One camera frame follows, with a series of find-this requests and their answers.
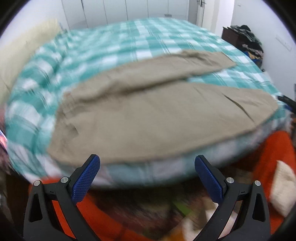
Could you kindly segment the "white wall switch plate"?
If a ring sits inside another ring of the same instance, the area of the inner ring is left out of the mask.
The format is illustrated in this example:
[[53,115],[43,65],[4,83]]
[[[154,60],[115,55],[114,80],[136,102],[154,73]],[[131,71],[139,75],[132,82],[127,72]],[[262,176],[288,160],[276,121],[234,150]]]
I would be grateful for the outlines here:
[[275,37],[288,51],[292,50],[292,47],[290,44],[288,44],[287,41],[285,41],[283,38],[281,38],[279,35],[276,35]]

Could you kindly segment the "white wardrobe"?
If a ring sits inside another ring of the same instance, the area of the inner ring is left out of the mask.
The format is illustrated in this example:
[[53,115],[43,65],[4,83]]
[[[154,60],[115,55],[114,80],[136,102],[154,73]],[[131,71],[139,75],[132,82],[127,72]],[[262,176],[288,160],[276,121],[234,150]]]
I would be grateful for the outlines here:
[[62,6],[71,30],[143,18],[187,20],[189,12],[184,0],[64,0]]

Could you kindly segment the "beige khaki pants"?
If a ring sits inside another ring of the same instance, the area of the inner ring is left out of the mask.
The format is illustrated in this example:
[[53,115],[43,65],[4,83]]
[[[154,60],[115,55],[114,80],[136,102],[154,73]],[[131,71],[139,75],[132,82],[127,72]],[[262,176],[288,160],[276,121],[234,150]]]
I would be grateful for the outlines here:
[[222,52],[184,50],[127,63],[67,91],[48,153],[79,166],[175,157],[255,130],[278,109],[260,89],[189,82],[234,67]]

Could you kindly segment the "pile of dark clothes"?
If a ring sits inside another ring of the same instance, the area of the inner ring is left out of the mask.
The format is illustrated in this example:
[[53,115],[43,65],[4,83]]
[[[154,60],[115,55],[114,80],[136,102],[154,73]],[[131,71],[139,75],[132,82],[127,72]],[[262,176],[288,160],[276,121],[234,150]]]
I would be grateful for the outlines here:
[[232,25],[230,29],[237,34],[235,47],[247,55],[259,68],[262,67],[264,51],[262,43],[247,25]]

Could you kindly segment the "orange red garment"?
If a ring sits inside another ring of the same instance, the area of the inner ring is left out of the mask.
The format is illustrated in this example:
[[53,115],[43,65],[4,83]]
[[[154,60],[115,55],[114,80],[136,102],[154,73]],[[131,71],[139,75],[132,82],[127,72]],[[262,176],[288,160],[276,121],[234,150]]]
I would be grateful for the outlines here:
[[[277,161],[285,162],[295,173],[295,149],[285,131],[274,132],[254,152],[218,170],[224,177],[239,183],[259,181],[269,209],[271,237],[268,240],[295,240],[295,204],[288,216],[283,217],[270,203]],[[221,237],[230,232],[241,203],[236,202]],[[53,206],[63,231],[74,237],[58,202],[53,201]],[[171,188],[88,190],[84,199],[77,203],[99,240],[195,240],[217,207],[196,170],[193,179]]]

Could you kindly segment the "dark wooden cabinet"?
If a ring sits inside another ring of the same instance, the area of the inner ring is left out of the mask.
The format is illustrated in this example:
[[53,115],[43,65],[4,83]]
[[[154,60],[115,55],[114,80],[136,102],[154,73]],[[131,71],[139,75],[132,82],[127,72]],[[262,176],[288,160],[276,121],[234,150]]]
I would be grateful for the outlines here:
[[238,34],[231,28],[224,27],[221,38],[242,51],[242,45],[245,43],[245,37],[243,35]]

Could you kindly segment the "cream fleece sleeve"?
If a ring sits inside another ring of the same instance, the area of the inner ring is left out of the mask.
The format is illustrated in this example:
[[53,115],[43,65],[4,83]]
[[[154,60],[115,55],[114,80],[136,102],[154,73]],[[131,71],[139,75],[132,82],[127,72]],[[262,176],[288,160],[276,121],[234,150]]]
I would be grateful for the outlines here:
[[283,161],[277,161],[270,191],[270,203],[283,217],[287,217],[295,204],[295,173]]

